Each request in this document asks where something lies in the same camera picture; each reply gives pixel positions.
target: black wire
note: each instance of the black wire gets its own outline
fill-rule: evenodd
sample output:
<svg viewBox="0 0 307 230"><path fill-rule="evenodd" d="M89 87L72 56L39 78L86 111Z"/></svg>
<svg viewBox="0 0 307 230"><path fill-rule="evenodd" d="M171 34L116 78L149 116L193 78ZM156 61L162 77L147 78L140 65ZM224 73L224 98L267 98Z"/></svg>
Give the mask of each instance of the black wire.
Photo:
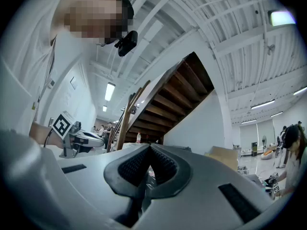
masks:
<svg viewBox="0 0 307 230"><path fill-rule="evenodd" d="M49 140L49 137L51 136L52 131L53 131L53 129L51 129L51 130L49 131L49 133L48 133L48 135L47 135L47 137L46 137L46 139L45 139L44 148L46 147L46 144L47 144L47 142L48 142L48 140Z"/></svg>

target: ceiling light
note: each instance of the ceiling light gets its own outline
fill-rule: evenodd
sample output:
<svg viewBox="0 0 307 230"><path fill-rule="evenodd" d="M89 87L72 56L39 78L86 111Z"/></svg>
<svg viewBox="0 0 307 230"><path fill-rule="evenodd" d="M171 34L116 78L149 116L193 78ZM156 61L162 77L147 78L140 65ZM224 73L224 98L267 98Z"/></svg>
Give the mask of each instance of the ceiling light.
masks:
<svg viewBox="0 0 307 230"><path fill-rule="evenodd" d="M279 114L282 114L282 113L283 113L283 112L276 113L276 114L272 115L271 117L275 117L275 116L277 116L277 115L279 115Z"/></svg>
<svg viewBox="0 0 307 230"><path fill-rule="evenodd" d="M289 11L268 11L268 16L272 26L295 24L295 20Z"/></svg>
<svg viewBox="0 0 307 230"><path fill-rule="evenodd" d="M275 102L275 100L270 100L270 101L265 102L265 103L262 103L262 104L260 104L260 105L255 105L255 106L252 106L252 107L251 107L251 109L253 110L253 109L256 109L256 108L259 108L259 107L265 106L265 105L272 104L272 103L274 103L274 102Z"/></svg>
<svg viewBox="0 0 307 230"><path fill-rule="evenodd" d="M112 83L109 82L106 86L106 95L105 95L106 101L111 100L114 89L115 89L115 84L112 84Z"/></svg>
<svg viewBox="0 0 307 230"><path fill-rule="evenodd" d="M255 122L255 121L257 121L257 119L255 119L255 120L250 120L250 121L245 121L245 122L242 122L241 124L247 124L247 123Z"/></svg>
<svg viewBox="0 0 307 230"><path fill-rule="evenodd" d="M301 93L301 92L303 92L303 91L305 91L305 90L307 90L307 87L304 87L304 88L302 88L302 89L299 90L299 91L296 91L293 95L299 94L299 93Z"/></svg>

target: neck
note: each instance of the neck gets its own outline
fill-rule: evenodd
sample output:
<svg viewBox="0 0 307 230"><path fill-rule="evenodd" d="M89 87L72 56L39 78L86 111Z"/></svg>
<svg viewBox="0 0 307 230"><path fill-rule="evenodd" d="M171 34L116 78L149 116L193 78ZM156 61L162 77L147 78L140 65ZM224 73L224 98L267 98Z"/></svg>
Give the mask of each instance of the neck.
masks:
<svg viewBox="0 0 307 230"><path fill-rule="evenodd" d="M65 29L65 14L70 12L71 5L77 0L60 0L51 22L50 43L52 44L56 36Z"/></svg>

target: cardboard box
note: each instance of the cardboard box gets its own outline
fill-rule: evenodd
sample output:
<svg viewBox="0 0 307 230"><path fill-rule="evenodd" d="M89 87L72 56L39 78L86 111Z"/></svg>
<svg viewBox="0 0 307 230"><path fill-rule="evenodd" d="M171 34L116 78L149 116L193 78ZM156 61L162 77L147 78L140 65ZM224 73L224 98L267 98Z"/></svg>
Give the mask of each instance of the cardboard box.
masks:
<svg viewBox="0 0 307 230"><path fill-rule="evenodd" d="M205 156L218 160L229 168L237 171L238 168L238 152L232 149L226 149L213 146L210 153L206 153Z"/></svg>

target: black camera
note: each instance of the black camera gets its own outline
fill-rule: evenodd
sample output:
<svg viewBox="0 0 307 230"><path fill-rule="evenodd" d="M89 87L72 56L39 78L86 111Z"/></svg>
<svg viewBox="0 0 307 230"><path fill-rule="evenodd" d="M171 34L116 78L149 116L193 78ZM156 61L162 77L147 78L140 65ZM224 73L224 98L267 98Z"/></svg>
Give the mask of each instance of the black camera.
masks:
<svg viewBox="0 0 307 230"><path fill-rule="evenodd" d="M120 57L128 54L138 43L138 33L136 31L129 32L125 37L121 38L114 47L118 48Z"/></svg>

